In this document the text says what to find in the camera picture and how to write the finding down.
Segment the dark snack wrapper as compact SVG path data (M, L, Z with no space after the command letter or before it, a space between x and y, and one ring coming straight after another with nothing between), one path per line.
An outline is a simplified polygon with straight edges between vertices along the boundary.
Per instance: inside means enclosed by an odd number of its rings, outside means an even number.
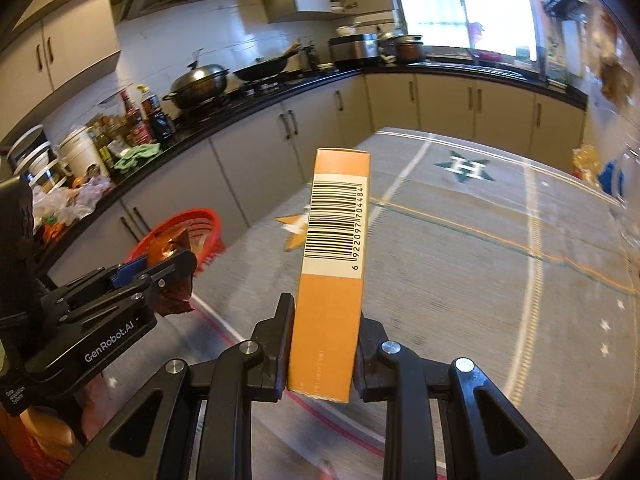
M177 255L178 252L190 249L188 229L184 226L174 226L161 232L150 241L148 266L157 266ZM191 312L193 310L190 304L192 276L177 269L170 272L164 281L165 286L160 289L160 296L154 308L155 312L163 318L168 315Z

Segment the orange cardboard box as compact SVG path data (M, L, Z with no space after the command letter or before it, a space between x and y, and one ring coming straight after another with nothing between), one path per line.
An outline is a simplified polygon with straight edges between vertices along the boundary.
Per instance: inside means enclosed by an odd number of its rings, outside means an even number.
M314 163L288 388L346 403L352 388L366 266L371 156L320 148Z

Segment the black kitchen countertop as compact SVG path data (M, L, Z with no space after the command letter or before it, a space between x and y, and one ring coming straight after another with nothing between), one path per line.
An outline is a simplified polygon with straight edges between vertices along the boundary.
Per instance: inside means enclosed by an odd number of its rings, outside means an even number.
M536 78L525 78L516 74L513 70L460 63L416 63L403 66L386 65L356 68L356 70L338 70L337 72L323 76L297 79L292 84L281 84L278 88L267 93L258 94L258 96L247 96L242 99L237 98L227 107L217 108L216 110L213 107L207 107L204 118L193 127L180 127L178 129L179 141L177 144L158 153L143 165L132 170L125 177L116 179L114 188L103 195L93 214L89 214L87 217L72 224L72 226L63 231L54 242L50 243L45 250L36 253L36 274L41 276L48 273L58 259L62 257L64 252L72 246L73 242L77 240L86 229L89 229L89 226L91 226L93 222L98 220L100 214L103 214L104 211L114 205L116 200L119 200L131 191L144 179L168 164L171 159L190 150L195 144L270 106L293 99L300 94L317 90L328 84L334 84L334 82L349 80L359 76L396 74L451 76L489 81L493 84L504 84L509 88L533 91L574 106L578 108L578 110L587 109L587 95L585 92L582 92L582 90L573 86L561 86L561 84L552 80L542 82Z

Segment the beige lower kitchen cabinets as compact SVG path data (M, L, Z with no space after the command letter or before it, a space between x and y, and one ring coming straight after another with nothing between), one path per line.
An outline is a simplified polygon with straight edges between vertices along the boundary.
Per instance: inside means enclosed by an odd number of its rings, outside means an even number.
M392 127L473 140L570 171L585 110L504 84L437 75L366 75L270 106L195 144L99 215L46 273L64 283L125 260L164 220L219 214L234 243L311 177L318 148L352 148Z

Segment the beige kitchen cabinets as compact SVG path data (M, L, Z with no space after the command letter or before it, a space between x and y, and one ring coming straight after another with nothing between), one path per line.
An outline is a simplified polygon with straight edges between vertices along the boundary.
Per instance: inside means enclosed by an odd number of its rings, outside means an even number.
M1 39L1 141L113 73L119 55L111 0L29 0Z
M585 110L504 84L437 75L366 75L270 106L195 144L99 215L46 273L64 283L125 260L164 220L219 214L234 243L311 177L318 148L352 148L392 127L473 140L570 171Z

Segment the beige upper kitchen cabinets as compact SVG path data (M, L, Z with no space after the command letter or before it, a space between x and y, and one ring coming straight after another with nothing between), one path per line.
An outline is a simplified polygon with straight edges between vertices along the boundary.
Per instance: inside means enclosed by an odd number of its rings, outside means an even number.
M111 0L29 0L1 39L1 141L113 73L119 55Z

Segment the bright kitchen window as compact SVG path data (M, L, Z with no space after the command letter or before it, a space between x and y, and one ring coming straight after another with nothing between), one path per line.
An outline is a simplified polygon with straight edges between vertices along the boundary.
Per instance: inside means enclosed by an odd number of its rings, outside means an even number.
M530 0L399 0L405 29L429 47L496 52L536 62Z

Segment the red plastic mesh basket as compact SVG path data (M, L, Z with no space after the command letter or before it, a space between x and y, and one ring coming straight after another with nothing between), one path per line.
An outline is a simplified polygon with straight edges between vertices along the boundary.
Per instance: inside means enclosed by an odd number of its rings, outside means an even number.
M225 250L222 240L222 222L216 211L210 208L193 208L160 222L154 229L142 237L129 253L126 262L134 261L149 252L150 246L161 237L186 231L189 235L191 252L198 259L195 274L202 273Z

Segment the white plastic bags pile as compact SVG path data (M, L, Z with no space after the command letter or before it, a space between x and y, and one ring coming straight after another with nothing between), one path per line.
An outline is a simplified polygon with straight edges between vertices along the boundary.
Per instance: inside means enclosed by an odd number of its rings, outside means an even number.
M79 188L60 186L46 191L42 186L32 188L32 215L36 226L52 221L71 226L96 210L101 198L114 188L103 176L91 178Z

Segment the green dish cloth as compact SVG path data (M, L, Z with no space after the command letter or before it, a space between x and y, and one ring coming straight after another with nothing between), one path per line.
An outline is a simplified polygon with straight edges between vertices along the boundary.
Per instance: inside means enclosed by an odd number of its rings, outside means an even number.
M160 144L140 144L126 151L116 162L114 168L121 174L126 174L126 172L134 170L134 168L144 164L148 159L158 154L160 154Z

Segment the white electric kettle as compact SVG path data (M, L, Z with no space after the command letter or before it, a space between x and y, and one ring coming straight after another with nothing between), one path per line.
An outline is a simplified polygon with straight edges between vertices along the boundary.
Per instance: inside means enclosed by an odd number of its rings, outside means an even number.
M93 143L89 128L86 126L78 127L70 132L59 144L55 145L53 151L70 168L75 177L85 177L87 170L92 166L97 166L102 176L108 176L104 161L96 144Z

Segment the dark soy sauce bottle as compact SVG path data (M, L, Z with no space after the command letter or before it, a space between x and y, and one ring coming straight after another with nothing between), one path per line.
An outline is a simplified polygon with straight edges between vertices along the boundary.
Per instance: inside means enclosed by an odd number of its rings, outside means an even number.
M144 84L138 85L141 92L141 106L152 136L163 150L176 142L175 128L170 117L164 112L160 98Z

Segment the red label sauce bottle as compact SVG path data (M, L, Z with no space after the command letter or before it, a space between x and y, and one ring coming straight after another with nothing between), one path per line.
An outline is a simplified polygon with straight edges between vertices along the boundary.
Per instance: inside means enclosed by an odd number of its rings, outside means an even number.
M130 99L127 90L120 90L119 96L125 107L125 118L129 129L129 140L134 145L151 144L153 142L151 133L146 126L140 110L134 105L132 99Z

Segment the white dish rack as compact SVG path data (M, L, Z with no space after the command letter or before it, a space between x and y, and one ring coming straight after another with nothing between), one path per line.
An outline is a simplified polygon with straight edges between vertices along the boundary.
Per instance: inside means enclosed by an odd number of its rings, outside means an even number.
M47 170L55 160L55 154L43 125L36 125L23 133L11 145L6 158L14 176L22 176L28 182Z

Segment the steel wok with lid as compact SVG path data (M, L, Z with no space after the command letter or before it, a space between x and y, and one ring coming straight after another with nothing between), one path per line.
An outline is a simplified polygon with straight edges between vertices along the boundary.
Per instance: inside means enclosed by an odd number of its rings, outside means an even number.
M201 64L202 50L193 52L188 71L178 77L162 100L184 112L222 96L228 87L228 68L219 64Z

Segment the grey star patterned tablecloth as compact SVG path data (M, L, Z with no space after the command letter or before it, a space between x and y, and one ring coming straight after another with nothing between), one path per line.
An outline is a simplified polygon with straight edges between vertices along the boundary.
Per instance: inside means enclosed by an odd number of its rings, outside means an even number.
M433 133L380 131L371 154L363 313L427 359L475 362L576 479L597 479L639 415L639 260L611 201L552 168ZM216 358L296 292L302 251L253 220L195 281L196 310L160 318L105 372L124 404L168 359ZM254 404L254 479L379 479L385 405L286 392Z

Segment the black frying pan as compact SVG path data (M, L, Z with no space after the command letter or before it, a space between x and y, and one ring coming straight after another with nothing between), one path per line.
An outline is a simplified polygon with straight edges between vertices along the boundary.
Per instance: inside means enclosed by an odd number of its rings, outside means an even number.
M243 82L254 82L268 79L284 71L288 59L299 52L300 43L292 44L283 54L270 58L269 60L259 61L253 65L240 68L234 72L234 76Z

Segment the silver rice cooker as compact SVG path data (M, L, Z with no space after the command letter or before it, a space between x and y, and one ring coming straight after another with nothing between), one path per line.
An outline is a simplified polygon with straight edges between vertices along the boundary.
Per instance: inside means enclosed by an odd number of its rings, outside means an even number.
M333 65L339 70L378 66L378 37L375 34L356 34L329 40Z

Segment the blue plastic bag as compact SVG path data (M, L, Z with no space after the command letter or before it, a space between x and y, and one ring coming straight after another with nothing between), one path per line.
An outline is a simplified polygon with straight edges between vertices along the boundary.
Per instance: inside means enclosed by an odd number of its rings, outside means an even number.
M610 160L598 175L602 191L620 203L624 201L624 172L618 168L617 160Z

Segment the yellow crinkled plastic bag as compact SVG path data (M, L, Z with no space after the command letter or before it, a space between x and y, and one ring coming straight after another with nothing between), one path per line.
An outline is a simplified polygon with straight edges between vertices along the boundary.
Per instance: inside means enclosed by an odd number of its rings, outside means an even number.
M600 188L598 177L603 165L597 150L591 144L582 144L573 150L573 174L579 180Z

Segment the brown clay pot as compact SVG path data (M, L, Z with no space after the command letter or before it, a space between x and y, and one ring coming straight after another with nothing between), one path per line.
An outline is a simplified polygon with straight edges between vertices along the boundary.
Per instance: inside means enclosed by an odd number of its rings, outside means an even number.
M396 62L399 64L420 63L425 60L421 35L398 36L394 40Z

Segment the hanging plastic food bags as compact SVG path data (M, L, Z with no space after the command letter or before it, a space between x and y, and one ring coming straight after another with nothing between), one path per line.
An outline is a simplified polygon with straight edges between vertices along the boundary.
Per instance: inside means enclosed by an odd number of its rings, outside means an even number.
M540 0L547 75L582 91L599 89L619 110L634 96L634 69L623 38L598 0Z

